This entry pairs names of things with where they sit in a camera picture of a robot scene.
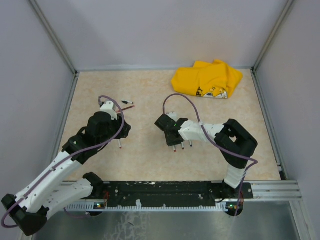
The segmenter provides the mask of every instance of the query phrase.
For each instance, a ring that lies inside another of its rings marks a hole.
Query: white wall
[[[49,163],[73,75],[28,1],[0,1],[0,33],[2,198],[24,188]],[[1,204],[1,218],[4,212]],[[0,239],[16,239],[19,232],[0,227]]]
[[[320,1],[296,1],[258,70],[289,177],[320,237]]]
[[[254,65],[286,0],[37,0],[77,70]]]

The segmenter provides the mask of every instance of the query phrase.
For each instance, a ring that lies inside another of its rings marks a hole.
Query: yellow t-shirt
[[[243,75],[221,60],[196,61],[193,67],[179,67],[171,80],[173,89],[182,94],[227,99]]]

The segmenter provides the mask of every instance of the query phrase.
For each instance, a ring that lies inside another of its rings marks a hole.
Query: metal pin
[[[121,141],[118,139],[119,148],[122,149]]]

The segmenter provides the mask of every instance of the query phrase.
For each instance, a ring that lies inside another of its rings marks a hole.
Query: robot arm
[[[168,146],[179,145],[187,140],[209,143],[201,125],[204,126],[211,140],[235,154],[251,157],[258,145],[254,137],[234,119],[229,119],[224,124],[202,124],[187,118],[179,118],[177,120],[177,115],[174,112],[170,112],[163,114],[155,122],[155,125],[164,132]],[[236,189],[244,177],[248,161],[223,151],[221,153],[228,162],[227,173],[223,181],[233,189]]]
[[[16,195],[7,194],[2,199],[7,210],[15,205],[9,215],[25,235],[38,232],[48,219],[67,205],[102,193],[104,183],[93,172],[85,174],[83,179],[72,185],[61,183],[99,152],[96,145],[106,142],[120,129],[122,117],[115,109],[112,101],[102,102],[100,111],[90,117],[87,126],[68,140],[53,162],[30,185]],[[116,139],[126,138],[130,130],[131,126],[124,122]]]

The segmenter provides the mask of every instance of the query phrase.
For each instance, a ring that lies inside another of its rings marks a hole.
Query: cartoon print
[[[213,99],[227,99],[228,93],[224,88],[220,88],[220,93],[217,96],[214,96],[214,90],[216,88],[213,87],[210,89],[210,92],[207,92],[205,95],[203,95],[204,98],[213,98]]]
[[[202,96],[202,92],[203,92],[203,90],[200,87],[198,87],[198,90],[196,91],[195,95],[201,97]]]

